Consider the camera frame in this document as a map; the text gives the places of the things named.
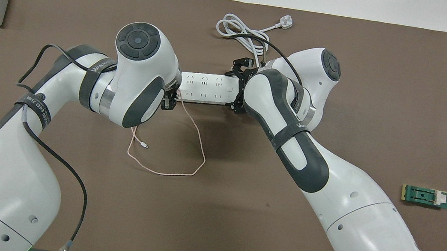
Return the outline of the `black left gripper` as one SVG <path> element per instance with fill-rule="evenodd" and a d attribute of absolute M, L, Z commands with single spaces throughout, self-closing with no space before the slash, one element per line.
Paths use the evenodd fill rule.
<path fill-rule="evenodd" d="M 161 101 L 161 109 L 162 110 L 173 110 L 175 107 L 175 101 L 179 99 L 179 88 L 173 91 L 172 95 L 164 95 L 162 101 Z"/>

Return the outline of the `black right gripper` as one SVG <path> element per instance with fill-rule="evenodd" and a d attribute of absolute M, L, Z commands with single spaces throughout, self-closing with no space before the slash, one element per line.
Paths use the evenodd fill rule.
<path fill-rule="evenodd" d="M 255 75 L 258 69 L 254 59 L 241 58 L 234 60 L 231 70 L 226 72 L 225 75 L 228 77 L 235 76 L 239 80 L 245 80 Z M 237 96 L 230 107 L 235 114 L 244 114 L 247 112 L 244 107 L 242 95 Z"/>

